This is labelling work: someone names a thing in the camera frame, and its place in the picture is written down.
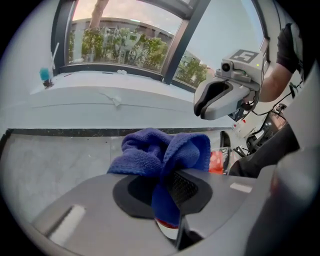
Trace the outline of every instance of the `window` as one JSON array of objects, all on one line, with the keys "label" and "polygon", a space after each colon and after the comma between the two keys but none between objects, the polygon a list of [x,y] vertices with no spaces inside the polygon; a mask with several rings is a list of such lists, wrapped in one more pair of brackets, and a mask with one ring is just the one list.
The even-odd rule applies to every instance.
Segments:
[{"label": "window", "polygon": [[68,64],[130,65],[159,73],[181,18],[137,0],[79,0],[69,32]]},{"label": "window", "polygon": [[251,0],[211,0],[181,58],[174,79],[197,88],[202,81],[214,76],[222,59],[233,51],[258,52],[264,40],[261,37],[263,31],[260,23],[255,25],[253,22],[253,15],[248,14],[248,6],[250,14],[254,10],[257,15]]},{"label": "window", "polygon": [[214,75],[215,71],[211,67],[186,50],[176,69],[174,78],[197,88],[202,81],[213,78]]},{"label": "window", "polygon": [[236,49],[269,65],[257,0],[59,0],[54,20],[54,75],[124,69],[194,92]]}]

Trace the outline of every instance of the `black cable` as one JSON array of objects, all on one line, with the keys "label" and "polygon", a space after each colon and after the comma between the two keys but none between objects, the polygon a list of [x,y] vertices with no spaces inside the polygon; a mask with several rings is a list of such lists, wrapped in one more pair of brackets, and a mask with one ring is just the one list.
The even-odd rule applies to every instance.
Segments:
[{"label": "black cable", "polygon": [[240,121],[243,120],[243,119],[245,119],[249,113],[250,113],[250,112],[246,113],[246,114],[240,119]]},{"label": "black cable", "polygon": [[302,83],[302,79],[301,79],[301,81],[300,81],[300,83],[299,83],[298,85],[294,85],[293,83],[291,83],[291,84],[292,84],[292,87],[293,87],[293,88],[297,89],[298,87],[300,87],[301,83]]},{"label": "black cable", "polygon": [[285,119],[282,115],[280,115],[279,113],[277,113],[276,111],[274,110],[271,110],[272,113],[275,113],[276,115],[278,115],[279,117],[283,118],[285,121],[287,121],[287,119]]},{"label": "black cable", "polygon": [[261,114],[258,114],[258,113],[256,113],[255,111],[252,110],[252,113],[254,113],[256,116],[263,116],[263,115],[265,115],[265,114],[268,114],[269,112],[271,112],[272,110],[274,110],[274,108],[275,108],[276,105],[278,105],[280,102],[282,102],[282,101],[283,101],[286,97],[288,97],[290,94],[291,94],[291,92],[288,93],[286,96],[284,96],[282,99],[280,99],[276,104],[273,105],[273,107],[272,107],[269,111],[264,112],[264,113],[261,113]]}]

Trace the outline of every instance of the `glass pane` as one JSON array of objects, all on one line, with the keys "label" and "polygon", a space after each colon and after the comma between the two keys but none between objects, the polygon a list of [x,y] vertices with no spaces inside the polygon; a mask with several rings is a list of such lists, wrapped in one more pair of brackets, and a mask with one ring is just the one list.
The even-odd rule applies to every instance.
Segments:
[{"label": "glass pane", "polygon": [[115,63],[160,72],[181,21],[141,1],[79,0],[68,63]]},{"label": "glass pane", "polygon": [[262,27],[251,0],[211,0],[174,79],[198,87],[214,76],[225,56],[237,49],[259,51],[262,41]]},{"label": "glass pane", "polygon": [[213,78],[214,75],[215,71],[211,67],[186,50],[174,78],[197,88],[202,81]]},{"label": "glass pane", "polygon": [[191,0],[182,0],[183,2],[185,2],[186,4],[190,4]]}]

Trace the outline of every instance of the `blue microfiber cloth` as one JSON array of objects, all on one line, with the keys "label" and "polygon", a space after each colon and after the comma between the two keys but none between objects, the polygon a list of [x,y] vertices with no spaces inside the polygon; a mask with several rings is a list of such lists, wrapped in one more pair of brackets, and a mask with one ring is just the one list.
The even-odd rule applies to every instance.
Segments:
[{"label": "blue microfiber cloth", "polygon": [[146,128],[127,135],[122,141],[123,155],[115,158],[108,173],[158,177],[152,192],[151,207],[162,224],[178,227],[180,210],[163,184],[171,171],[195,168],[208,172],[210,140],[205,134],[169,135]]}]

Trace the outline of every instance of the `white label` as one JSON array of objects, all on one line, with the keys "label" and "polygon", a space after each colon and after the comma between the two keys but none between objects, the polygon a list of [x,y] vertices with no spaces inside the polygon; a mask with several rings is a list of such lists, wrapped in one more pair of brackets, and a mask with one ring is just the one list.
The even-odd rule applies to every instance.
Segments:
[{"label": "white label", "polygon": [[232,188],[234,190],[239,190],[239,191],[245,192],[245,193],[250,193],[252,190],[252,186],[243,185],[243,184],[236,183],[236,182],[232,183],[230,185],[230,188]]},{"label": "white label", "polygon": [[68,215],[48,238],[57,245],[63,246],[72,236],[85,213],[86,209],[84,207],[73,205]]}]

